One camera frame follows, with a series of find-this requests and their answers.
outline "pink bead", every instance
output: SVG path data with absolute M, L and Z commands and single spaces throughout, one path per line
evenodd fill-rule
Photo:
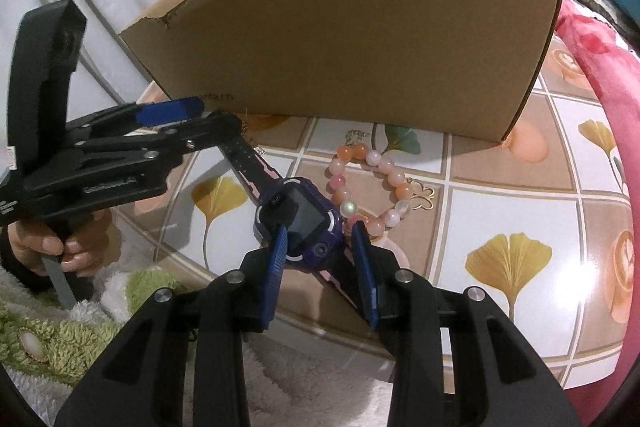
M 329 180 L 329 186 L 333 189 L 333 190 L 337 190 L 340 187 L 344 187 L 347 184 L 347 180 L 344 179 L 344 176 L 331 176 L 331 179 Z
M 353 225 L 355 225 L 358 221 L 364 221 L 365 226 L 367 226 L 367 222 L 369 221 L 369 219 L 367 219 L 367 217 L 363 216 L 362 214 L 354 214 L 349 219 L 347 219 L 348 230 L 351 230 L 353 228 Z
M 336 188 L 334 192 L 334 203 L 342 204 L 351 199 L 351 191 L 347 187 Z
M 344 172 L 345 167 L 346 163 L 343 160 L 340 160 L 340 158 L 334 158 L 331 160 L 331 163 L 329 163 L 329 172 L 334 176 L 339 176 Z
M 395 166 L 396 164 L 391 158 L 382 156 L 382 158 L 380 158 L 380 163 L 378 164 L 378 170 L 383 174 L 389 174 Z
M 394 208 L 390 208 L 388 211 L 382 214 L 382 216 L 380 216 L 380 219 L 385 222 L 385 226 L 388 229 L 392 229 L 393 227 L 397 227 L 400 224 L 400 212 L 398 212 Z
M 378 237 L 385 233 L 385 223 L 383 223 L 382 219 L 379 218 L 369 219 L 369 222 L 367 223 L 367 232 L 369 232 L 369 235 L 372 235 L 373 237 Z
M 402 172 L 400 169 L 393 169 L 386 176 L 386 180 L 392 187 L 399 187 L 405 181 L 404 172 Z
M 367 165 L 371 165 L 372 167 L 377 167 L 378 164 L 380 163 L 380 160 L 382 160 L 382 154 L 372 149 L 367 153 L 366 159 L 367 159 Z

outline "human hand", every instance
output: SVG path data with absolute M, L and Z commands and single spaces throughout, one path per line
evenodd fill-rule
M 62 255 L 63 271 L 76 272 L 78 277 L 94 275 L 102 266 L 109 246 L 107 229 L 111 211 L 98 210 L 94 219 L 62 241 L 44 223 L 32 219 L 17 221 L 8 227 L 9 242 L 15 258 L 38 275 L 46 275 L 41 255 Z

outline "purple watch case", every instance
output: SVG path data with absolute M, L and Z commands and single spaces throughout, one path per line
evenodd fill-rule
M 271 230 L 263 223 L 265 206 L 276 198 L 280 192 L 289 190 L 287 184 L 299 184 L 301 192 L 306 198 L 315 203 L 315 208 L 328 214 L 329 226 L 323 230 L 314 230 L 316 234 L 309 245 L 301 245 L 300 250 L 287 255 L 287 264 L 308 270 L 319 270 L 334 259 L 335 255 L 344 250 L 344 234 L 342 233 L 342 217 L 335 205 L 325 198 L 318 188 L 306 178 L 284 178 L 276 182 L 273 188 L 260 198 L 260 206 L 255 211 L 255 226 L 260 235 L 266 240 L 271 239 Z

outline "finger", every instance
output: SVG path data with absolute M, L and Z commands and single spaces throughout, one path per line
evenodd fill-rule
M 62 241 L 41 221 L 18 221 L 15 224 L 15 233 L 22 247 L 48 255 L 60 255 L 63 252 Z
M 62 270 L 65 272 L 77 272 L 89 268 L 95 262 L 102 263 L 108 246 L 109 238 L 103 235 L 93 250 L 76 254 L 65 253 L 60 263 Z
M 76 272 L 76 275 L 78 277 L 91 277 L 92 275 L 95 275 L 95 273 L 102 268 L 102 259 L 100 259 L 99 261 L 96 261 L 95 263 L 93 263 L 91 266 L 88 266 L 87 268 L 85 268 L 84 270 L 80 270 Z
M 34 264 L 33 266 L 28 266 L 27 268 L 40 277 L 45 277 L 46 275 L 48 275 L 42 261 L 40 261 L 38 264 Z
M 66 240 L 66 253 L 80 253 L 94 249 L 97 241 L 106 237 L 107 229 L 111 224 L 111 211 L 99 210 L 94 212 L 94 219 L 82 225 Z

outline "tile pattern tablecloth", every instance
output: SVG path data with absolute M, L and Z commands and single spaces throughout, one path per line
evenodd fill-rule
M 145 100 L 157 93 L 149 90 Z M 424 110 L 434 103 L 424 95 Z M 434 208 L 412 212 L 385 233 L 382 246 L 433 285 L 454 291 L 484 287 L 562 386 L 613 371 L 632 294 L 630 204 L 604 111 L 558 37 L 503 144 L 322 118 L 252 116 L 248 124 L 250 138 L 283 176 L 309 178 L 326 194 L 326 166 L 338 146 L 362 140 L 388 150 L 408 175 L 433 188 Z M 350 164 L 346 177 L 369 214 L 394 203 L 383 179 L 361 165 Z M 218 178 L 230 178 L 225 190 Z M 169 184 L 164 196 L 118 210 L 121 229 L 154 248 L 161 265 L 202 285 L 212 274 L 238 267 L 258 247 L 254 206 L 235 188 L 239 183 L 218 149 L 191 155 Z M 207 214 L 193 199 L 203 190 L 210 194 Z M 521 261 L 524 285 L 502 271 L 507 256 Z M 375 334 L 310 275 L 286 271 L 269 334 L 368 375 L 385 379 L 392 370 Z M 446 331 L 442 337 L 451 390 Z

